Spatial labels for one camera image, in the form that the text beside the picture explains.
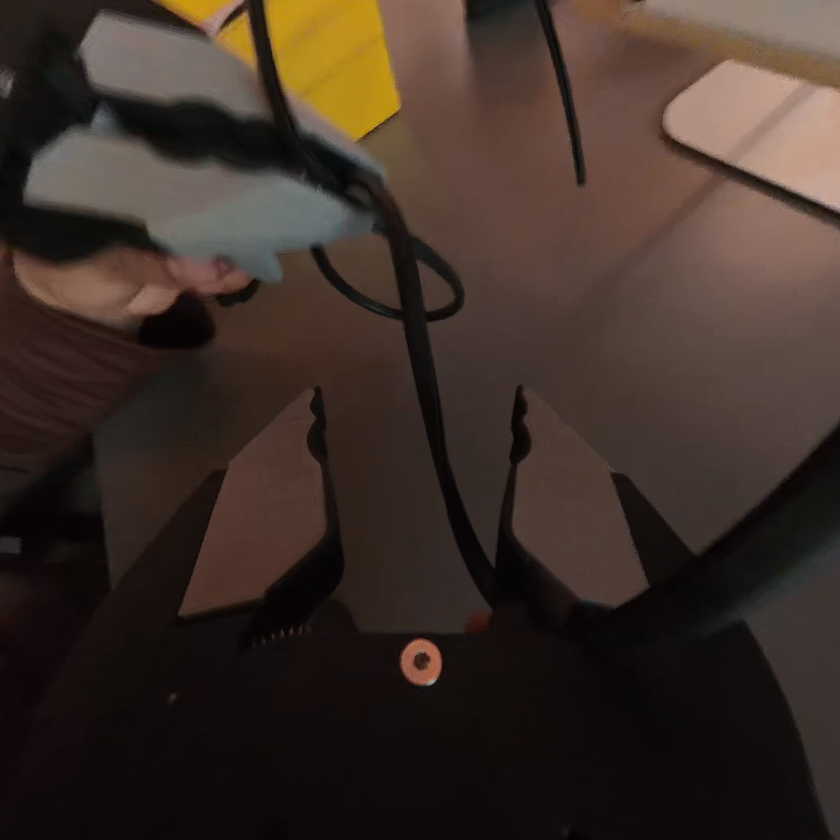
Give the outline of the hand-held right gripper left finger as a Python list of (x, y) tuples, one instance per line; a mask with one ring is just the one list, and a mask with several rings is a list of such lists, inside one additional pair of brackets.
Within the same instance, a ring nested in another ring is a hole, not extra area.
[(343, 577), (321, 390), (288, 404), (227, 465), (178, 610), (247, 613), (247, 632), (301, 632)]

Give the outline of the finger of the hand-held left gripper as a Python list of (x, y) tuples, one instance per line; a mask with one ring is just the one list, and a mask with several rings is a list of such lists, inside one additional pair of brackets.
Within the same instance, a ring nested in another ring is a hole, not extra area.
[(373, 232), (373, 216), (279, 171), (168, 161), (139, 140), (70, 129), (39, 152), (27, 205), (145, 227), (152, 242), (194, 260), (226, 258), (269, 283), (280, 256)]
[(116, 136), (175, 161), (314, 175), (334, 191), (362, 171), (385, 179), (378, 161), (291, 94), (294, 133), (277, 126), (259, 75), (197, 33), (100, 12), (79, 59)]

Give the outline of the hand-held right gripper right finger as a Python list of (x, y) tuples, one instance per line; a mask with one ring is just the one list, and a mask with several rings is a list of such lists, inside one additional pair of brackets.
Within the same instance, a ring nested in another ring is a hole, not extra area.
[(561, 627), (648, 589), (613, 472), (535, 391), (520, 386), (497, 536), (494, 611)]

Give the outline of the person's left forearm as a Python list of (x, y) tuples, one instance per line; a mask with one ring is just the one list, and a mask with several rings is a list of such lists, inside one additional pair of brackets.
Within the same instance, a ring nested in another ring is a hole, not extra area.
[(158, 371), (162, 355), (126, 329), (32, 297), (11, 255), (1, 274), (1, 485), (5, 494), (79, 446)]

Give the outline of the person's left hand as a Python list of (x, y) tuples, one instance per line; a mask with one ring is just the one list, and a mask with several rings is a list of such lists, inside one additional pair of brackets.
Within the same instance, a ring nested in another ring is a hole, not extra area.
[(136, 248), (111, 248), (89, 259), (55, 262), (16, 250), (18, 284), (49, 308), (111, 327), (138, 326), (178, 298), (227, 295), (251, 278), (225, 259), (206, 262)]

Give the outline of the yellow plastic bin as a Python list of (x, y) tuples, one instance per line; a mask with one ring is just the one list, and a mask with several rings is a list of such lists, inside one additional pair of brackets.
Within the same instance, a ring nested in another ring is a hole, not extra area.
[(361, 140), (402, 100), (376, 1), (266, 1), (281, 81), (297, 100)]

